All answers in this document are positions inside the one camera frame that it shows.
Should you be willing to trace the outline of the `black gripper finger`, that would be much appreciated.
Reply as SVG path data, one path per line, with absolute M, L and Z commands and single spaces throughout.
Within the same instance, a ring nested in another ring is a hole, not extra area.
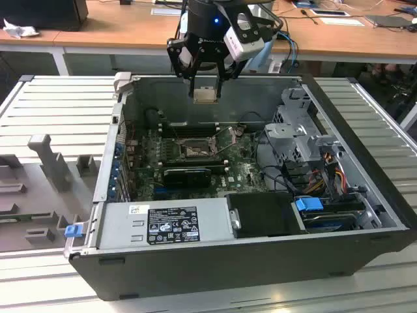
M 216 97 L 220 98 L 223 83 L 228 80 L 235 80 L 239 77 L 243 69 L 243 62 L 234 61 L 229 54 L 226 55 L 219 50 L 216 54 L 216 67 L 218 70 L 216 78 Z
M 191 47 L 192 44 L 193 42 L 189 38 L 169 38 L 167 40 L 167 53 L 175 75 L 178 78 L 182 78 L 190 82 L 188 91 L 188 96 L 190 98 L 194 97 L 195 76 L 197 74 L 197 69 L 199 68 L 199 51 L 197 51 L 195 56 L 191 55 L 190 62 L 187 66 L 185 66 L 181 61 L 180 54 L 182 53 L 183 49 L 191 53 L 189 47 Z

